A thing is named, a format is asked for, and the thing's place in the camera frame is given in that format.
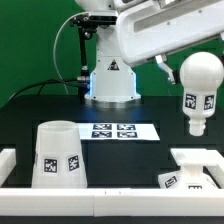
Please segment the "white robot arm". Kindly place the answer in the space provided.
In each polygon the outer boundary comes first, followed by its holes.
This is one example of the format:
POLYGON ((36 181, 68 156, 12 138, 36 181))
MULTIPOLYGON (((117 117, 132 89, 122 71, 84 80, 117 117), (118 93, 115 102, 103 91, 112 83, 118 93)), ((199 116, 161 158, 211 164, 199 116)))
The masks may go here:
POLYGON ((97 34, 89 103, 116 107, 138 101, 134 66, 155 60, 176 83, 166 56, 224 34, 224 0, 75 0, 83 36, 97 34))

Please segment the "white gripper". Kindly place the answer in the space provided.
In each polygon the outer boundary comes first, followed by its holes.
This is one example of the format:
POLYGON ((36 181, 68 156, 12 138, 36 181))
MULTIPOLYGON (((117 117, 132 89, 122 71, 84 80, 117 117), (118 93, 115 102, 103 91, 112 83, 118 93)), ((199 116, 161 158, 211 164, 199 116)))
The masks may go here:
POLYGON ((136 66, 155 56, 174 84, 165 54, 224 33, 224 0, 115 0, 117 39, 125 63, 136 66))

